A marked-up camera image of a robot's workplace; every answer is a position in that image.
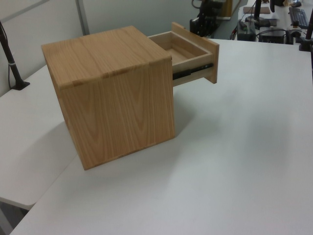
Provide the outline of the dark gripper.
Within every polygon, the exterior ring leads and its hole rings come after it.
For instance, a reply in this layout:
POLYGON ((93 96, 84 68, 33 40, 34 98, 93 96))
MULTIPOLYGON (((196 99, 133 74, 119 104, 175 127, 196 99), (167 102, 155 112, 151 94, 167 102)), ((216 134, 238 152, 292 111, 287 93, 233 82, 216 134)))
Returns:
POLYGON ((207 37, 208 35, 213 35, 217 30, 217 19, 218 12, 210 11, 210 12, 200 12, 198 14, 199 18, 199 36, 207 37))

